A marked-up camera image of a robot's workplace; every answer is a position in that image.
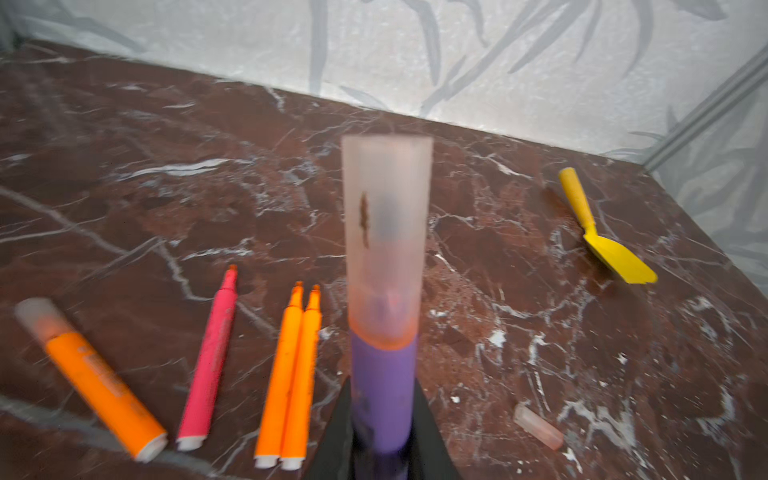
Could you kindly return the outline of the orange highlighter lone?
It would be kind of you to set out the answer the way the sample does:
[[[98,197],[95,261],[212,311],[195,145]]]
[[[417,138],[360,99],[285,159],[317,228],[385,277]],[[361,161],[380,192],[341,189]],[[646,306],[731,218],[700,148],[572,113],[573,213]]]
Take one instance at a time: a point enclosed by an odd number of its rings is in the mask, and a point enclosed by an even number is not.
[[[14,312],[132,458],[140,463],[154,460],[168,443],[167,431],[53,301],[29,298]]]

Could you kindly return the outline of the pink highlighter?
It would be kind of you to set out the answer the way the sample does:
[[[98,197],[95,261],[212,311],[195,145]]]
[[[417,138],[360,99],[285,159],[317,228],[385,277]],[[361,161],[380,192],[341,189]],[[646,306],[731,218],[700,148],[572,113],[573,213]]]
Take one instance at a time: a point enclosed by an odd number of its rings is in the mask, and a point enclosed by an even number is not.
[[[211,429],[235,315],[237,277],[237,267],[230,265],[213,299],[176,438],[176,448],[181,452],[200,448]]]

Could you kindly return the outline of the translucent pen cap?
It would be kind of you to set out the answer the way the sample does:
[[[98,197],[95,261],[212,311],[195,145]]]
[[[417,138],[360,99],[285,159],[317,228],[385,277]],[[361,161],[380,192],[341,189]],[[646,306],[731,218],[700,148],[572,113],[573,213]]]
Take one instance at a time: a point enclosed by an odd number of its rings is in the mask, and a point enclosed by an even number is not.
[[[515,406],[513,420],[525,432],[551,450],[558,450],[564,444],[564,435],[557,428],[522,403]]]

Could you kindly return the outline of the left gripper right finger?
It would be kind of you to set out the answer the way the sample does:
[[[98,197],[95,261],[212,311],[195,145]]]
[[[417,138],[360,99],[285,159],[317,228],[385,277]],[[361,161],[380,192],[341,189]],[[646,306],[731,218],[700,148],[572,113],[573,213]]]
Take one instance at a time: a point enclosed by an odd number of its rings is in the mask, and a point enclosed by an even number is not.
[[[422,480],[460,480],[427,398],[415,380],[410,436],[410,478]]]

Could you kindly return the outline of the purple highlighter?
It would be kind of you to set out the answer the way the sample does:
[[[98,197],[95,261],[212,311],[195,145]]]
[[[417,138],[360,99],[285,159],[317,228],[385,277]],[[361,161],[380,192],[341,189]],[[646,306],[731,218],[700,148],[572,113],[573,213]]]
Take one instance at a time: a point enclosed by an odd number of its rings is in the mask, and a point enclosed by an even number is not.
[[[411,436],[417,341],[397,350],[351,335],[354,475],[405,479]]]

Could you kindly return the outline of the translucent pen cap one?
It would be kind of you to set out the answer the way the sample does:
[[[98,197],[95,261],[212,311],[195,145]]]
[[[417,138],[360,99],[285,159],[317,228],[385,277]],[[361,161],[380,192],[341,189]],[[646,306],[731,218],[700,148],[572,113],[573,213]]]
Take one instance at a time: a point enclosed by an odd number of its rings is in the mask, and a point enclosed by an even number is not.
[[[345,135],[341,154],[349,326],[399,350],[419,327],[433,140]]]

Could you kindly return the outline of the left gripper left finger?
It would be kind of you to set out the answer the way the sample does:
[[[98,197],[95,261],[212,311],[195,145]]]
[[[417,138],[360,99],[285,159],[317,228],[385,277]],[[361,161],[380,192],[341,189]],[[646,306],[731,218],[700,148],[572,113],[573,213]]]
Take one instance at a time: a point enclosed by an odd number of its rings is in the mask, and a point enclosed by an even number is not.
[[[354,478],[351,382],[341,387],[317,449],[302,473],[303,480],[348,480]]]

